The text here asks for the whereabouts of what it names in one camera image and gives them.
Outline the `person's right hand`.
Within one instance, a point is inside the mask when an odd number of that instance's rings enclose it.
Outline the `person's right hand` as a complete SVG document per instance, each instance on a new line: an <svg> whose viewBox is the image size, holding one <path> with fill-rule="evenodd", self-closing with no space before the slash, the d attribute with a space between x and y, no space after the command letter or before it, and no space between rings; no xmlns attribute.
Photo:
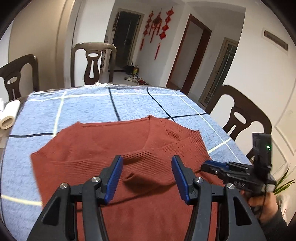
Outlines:
<svg viewBox="0 0 296 241"><path fill-rule="evenodd" d="M259 220L264 223L272 219L278 211L278 204L274 193L267 192L263 196L248 197L244 190L240 190L240 194L247 200L250 207L261 207Z"/></svg>

